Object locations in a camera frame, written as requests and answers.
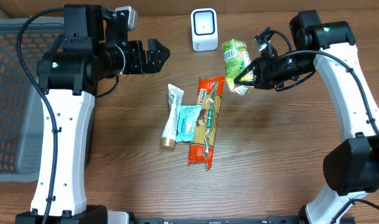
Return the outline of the green snack packet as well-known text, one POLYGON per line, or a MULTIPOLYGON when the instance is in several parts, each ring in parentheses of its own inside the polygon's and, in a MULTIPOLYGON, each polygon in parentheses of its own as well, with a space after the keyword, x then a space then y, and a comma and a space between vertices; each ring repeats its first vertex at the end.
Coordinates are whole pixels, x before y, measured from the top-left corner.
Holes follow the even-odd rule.
POLYGON ((225 61, 225 79, 231 92, 245 95, 251 86, 237 85, 234 79, 251 63, 246 42, 232 39, 222 45, 225 61))

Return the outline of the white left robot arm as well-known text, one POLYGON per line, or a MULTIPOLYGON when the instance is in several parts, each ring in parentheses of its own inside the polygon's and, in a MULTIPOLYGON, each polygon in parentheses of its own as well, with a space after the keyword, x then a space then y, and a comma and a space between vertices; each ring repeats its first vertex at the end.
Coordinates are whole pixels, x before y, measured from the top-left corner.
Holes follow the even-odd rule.
POLYGON ((156 39, 128 40, 137 12, 67 4, 64 31, 29 80, 42 100, 44 132, 40 171, 30 210, 17 223, 134 223, 131 212, 89 205, 84 171, 99 81, 160 72, 170 51, 156 39))

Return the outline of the teal wet wipes pack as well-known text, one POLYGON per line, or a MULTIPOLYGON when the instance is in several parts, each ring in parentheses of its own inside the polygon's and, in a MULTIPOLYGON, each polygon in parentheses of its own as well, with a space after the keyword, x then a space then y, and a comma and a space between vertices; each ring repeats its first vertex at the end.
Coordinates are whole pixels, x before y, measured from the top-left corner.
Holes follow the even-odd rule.
POLYGON ((200 105, 181 106, 177 127, 177 142, 190 142, 195 137, 196 121, 202 110, 200 105))

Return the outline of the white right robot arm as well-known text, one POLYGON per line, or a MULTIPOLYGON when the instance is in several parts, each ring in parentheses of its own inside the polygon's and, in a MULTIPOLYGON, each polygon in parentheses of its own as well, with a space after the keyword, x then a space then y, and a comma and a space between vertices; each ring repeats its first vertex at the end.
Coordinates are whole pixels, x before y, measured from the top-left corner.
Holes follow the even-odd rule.
POLYGON ((234 82, 256 89, 286 90, 318 73, 330 94, 341 143, 323 161, 325 184, 317 197, 284 223, 353 223, 346 212, 379 189, 379 108, 358 59, 355 36, 345 21, 321 22, 316 11, 302 11, 289 23, 289 50, 279 55, 267 28, 254 43, 260 57, 234 82))

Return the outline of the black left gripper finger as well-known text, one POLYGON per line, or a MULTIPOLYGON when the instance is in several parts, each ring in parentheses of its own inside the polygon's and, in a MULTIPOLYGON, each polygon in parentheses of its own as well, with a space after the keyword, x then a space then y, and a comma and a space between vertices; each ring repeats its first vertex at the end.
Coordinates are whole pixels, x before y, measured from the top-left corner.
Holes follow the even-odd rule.
POLYGON ((147 46, 148 62, 166 62, 170 56, 170 50, 162 45, 157 39, 148 39, 147 46))
POLYGON ((147 58, 146 73, 159 73, 164 65, 164 60, 158 58, 147 58))

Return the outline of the orange spaghetti packet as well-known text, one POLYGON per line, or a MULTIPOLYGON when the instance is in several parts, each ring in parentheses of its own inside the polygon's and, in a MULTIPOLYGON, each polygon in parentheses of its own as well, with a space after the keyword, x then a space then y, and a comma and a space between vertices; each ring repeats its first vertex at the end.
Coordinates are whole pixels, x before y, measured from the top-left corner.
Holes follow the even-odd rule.
POLYGON ((189 144, 188 165, 205 163, 207 169, 212 167, 224 83, 224 77, 199 79, 196 105, 201 110, 195 120, 194 140, 189 144))

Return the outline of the white leaf-print pack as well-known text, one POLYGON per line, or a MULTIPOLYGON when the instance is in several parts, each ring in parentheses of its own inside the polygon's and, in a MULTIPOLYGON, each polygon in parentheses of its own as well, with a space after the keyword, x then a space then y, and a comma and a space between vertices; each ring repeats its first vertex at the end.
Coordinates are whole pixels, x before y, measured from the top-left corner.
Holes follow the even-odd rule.
POLYGON ((179 122, 180 107, 184 91, 180 88, 168 84, 168 103, 169 103, 169 117, 162 132, 160 147, 162 149, 175 149, 177 126, 179 122))

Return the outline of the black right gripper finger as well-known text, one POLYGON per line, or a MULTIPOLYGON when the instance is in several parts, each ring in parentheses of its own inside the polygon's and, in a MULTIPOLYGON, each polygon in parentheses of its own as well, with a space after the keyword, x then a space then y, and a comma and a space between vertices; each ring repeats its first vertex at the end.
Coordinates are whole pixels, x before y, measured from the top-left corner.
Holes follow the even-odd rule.
POLYGON ((252 80, 242 80, 248 73, 253 72, 256 68, 257 61, 254 59, 244 70, 234 78, 234 84, 255 84, 255 77, 252 76, 252 80))
POLYGON ((234 81, 236 86, 247 86, 249 88, 257 88, 257 84, 255 81, 234 81))

